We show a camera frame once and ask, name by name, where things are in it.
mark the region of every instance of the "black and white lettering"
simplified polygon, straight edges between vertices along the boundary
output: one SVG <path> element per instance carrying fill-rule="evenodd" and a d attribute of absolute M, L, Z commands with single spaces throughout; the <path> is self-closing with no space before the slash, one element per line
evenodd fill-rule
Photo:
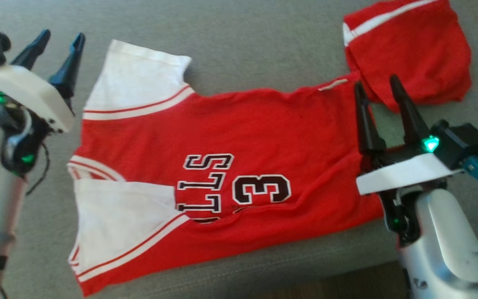
<path fill-rule="evenodd" d="M 208 169 L 213 165 L 213 169 L 230 169 L 234 156 L 232 154 L 209 154 L 205 155 L 188 155 L 185 159 L 185 169 Z"/>
<path fill-rule="evenodd" d="M 251 186 L 253 192 L 247 192 L 246 186 Z M 276 190 L 269 192 L 268 186 Z M 252 195 L 271 195 L 271 203 L 280 203 L 290 197 L 290 182 L 281 174 L 264 174 L 262 176 L 237 176 L 233 181 L 234 201 L 239 204 L 252 204 Z"/>
<path fill-rule="evenodd" d="M 178 181 L 178 190 L 186 189 L 211 189 L 213 191 L 220 190 L 222 182 L 226 174 L 224 172 L 211 172 L 208 176 L 209 179 L 213 179 L 213 182 L 188 182 Z"/>
<path fill-rule="evenodd" d="M 176 204 L 176 209 L 180 212 L 186 210 L 190 211 L 210 211 L 211 213 L 220 213 L 220 195 L 219 194 L 206 194 L 206 200 L 211 202 L 210 204 Z"/>

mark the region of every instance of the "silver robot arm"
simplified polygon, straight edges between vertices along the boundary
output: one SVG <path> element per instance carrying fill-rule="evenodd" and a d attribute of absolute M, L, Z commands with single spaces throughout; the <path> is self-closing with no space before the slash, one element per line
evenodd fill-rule
<path fill-rule="evenodd" d="M 10 40 L 0 33 L 0 286 L 6 259 L 15 240 L 15 226 L 27 188 L 27 174 L 36 164 L 44 139 L 68 132 L 74 122 L 71 97 L 85 43 L 79 34 L 70 55 L 47 82 L 30 70 L 50 38 L 44 30 L 7 64 Z M 6 295 L 0 287 L 0 298 Z"/>
<path fill-rule="evenodd" d="M 396 76 L 405 144 L 387 148 L 355 87 L 362 170 L 361 195 L 378 193 L 387 229 L 398 235 L 398 257 L 410 297 L 478 299 L 478 240 L 446 179 L 467 172 L 478 180 L 478 130 L 440 121 L 429 129 Z"/>

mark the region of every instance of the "wooden floor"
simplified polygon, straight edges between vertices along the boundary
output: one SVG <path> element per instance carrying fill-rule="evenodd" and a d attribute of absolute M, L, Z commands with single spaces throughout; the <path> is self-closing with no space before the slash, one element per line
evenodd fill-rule
<path fill-rule="evenodd" d="M 405 280 L 398 263 L 388 263 L 280 289 L 253 299 L 403 299 Z"/>

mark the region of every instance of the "red basketball jersey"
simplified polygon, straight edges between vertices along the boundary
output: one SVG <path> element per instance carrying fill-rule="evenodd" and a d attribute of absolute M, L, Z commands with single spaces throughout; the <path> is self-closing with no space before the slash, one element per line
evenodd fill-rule
<path fill-rule="evenodd" d="M 200 96 L 189 57 L 114 41 L 68 167 L 85 295 L 144 274 L 380 217 L 355 185 L 358 74 L 293 93 Z"/>

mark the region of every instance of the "gray fabric surface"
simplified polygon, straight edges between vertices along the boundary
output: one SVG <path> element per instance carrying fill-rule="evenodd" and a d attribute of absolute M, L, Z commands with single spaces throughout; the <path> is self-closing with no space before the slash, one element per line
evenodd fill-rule
<path fill-rule="evenodd" d="M 347 73 L 343 15 L 374 0 L 0 0 L 0 30 L 13 57 L 44 28 L 51 43 L 35 72 L 47 78 L 63 62 L 78 32 L 87 35 L 74 98 L 80 114 L 111 39 L 193 57 L 186 81 L 203 95 L 272 87 L 292 91 Z M 473 87 L 466 101 L 423 107 L 432 123 L 447 118 L 478 127 L 478 1 L 451 0 L 473 50 Z M 402 141 L 401 121 L 374 108 L 390 145 Z M 66 259 L 76 235 L 72 182 L 65 163 L 80 128 L 48 141 L 52 166 L 24 203 L 18 241 L 4 285 L 11 298 L 79 298 Z M 39 169 L 32 175 L 34 180 Z M 478 235 L 478 184 L 467 176 L 450 184 Z M 184 267 L 109 287 L 95 299 L 233 298 L 395 259 L 395 238 L 381 221 L 343 233 Z"/>

